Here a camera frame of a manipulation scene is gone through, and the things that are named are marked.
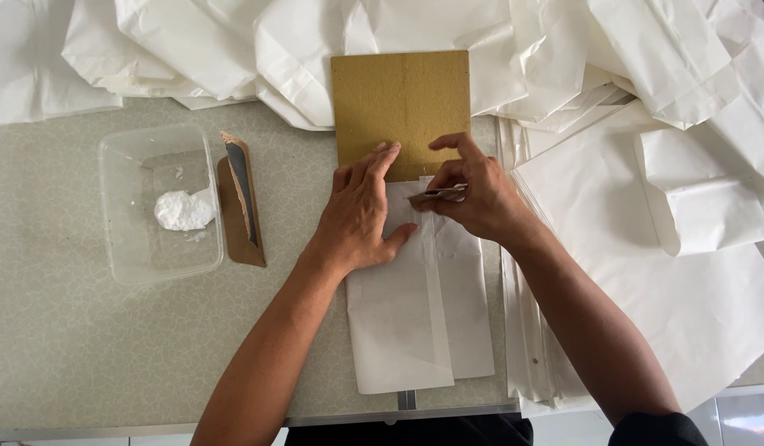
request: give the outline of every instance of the sleeve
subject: sleeve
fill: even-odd
[[[632,413],[614,429],[608,446],[708,446],[692,420],[682,413],[657,416]]]

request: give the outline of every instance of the hand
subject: hand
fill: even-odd
[[[384,176],[399,155],[401,144],[377,146],[353,166],[338,167],[332,195],[324,208],[304,256],[319,259],[340,273],[393,260],[418,230],[415,223],[401,225],[387,239],[382,226],[387,217]]]
[[[432,150],[446,147],[456,148],[462,159],[443,163],[427,190],[466,183],[465,199],[461,202],[431,200],[424,202],[417,210],[445,215],[474,236],[500,244],[511,237],[521,223],[534,218],[509,183],[498,161],[486,157],[470,135],[445,135],[429,144]]]

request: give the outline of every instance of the left hand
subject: left hand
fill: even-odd
[[[356,164],[337,168],[332,195],[303,256],[318,259],[341,278],[396,258],[418,230],[417,224],[407,223],[382,238],[387,217],[384,176],[400,150],[399,143],[390,147],[382,143]]]

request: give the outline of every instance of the dark clothing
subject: dark clothing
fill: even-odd
[[[534,446],[534,428],[518,413],[382,421],[290,428],[286,446],[300,444],[472,444]],[[609,446],[707,446],[696,425],[681,413],[664,417],[634,413],[614,430]]]

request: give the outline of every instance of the table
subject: table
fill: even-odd
[[[119,428],[98,433],[107,437],[176,432],[138,428],[154,425],[191,431],[327,202],[337,167],[332,132],[291,128],[259,102],[197,112],[171,99],[124,104],[119,111],[0,127],[0,440],[60,438],[71,429]],[[216,159],[225,154],[220,130],[248,143],[268,268],[226,256],[204,275],[119,285],[104,244],[98,143],[109,133],[181,122],[206,130]],[[473,118],[472,131],[494,153],[494,119]],[[498,246],[484,241],[482,248],[496,374],[418,390],[418,411],[407,416],[516,409],[506,397]],[[760,383],[764,357],[735,385]],[[288,422],[402,418],[399,402],[397,394],[357,393],[339,288]],[[15,429],[34,433],[9,432]]]

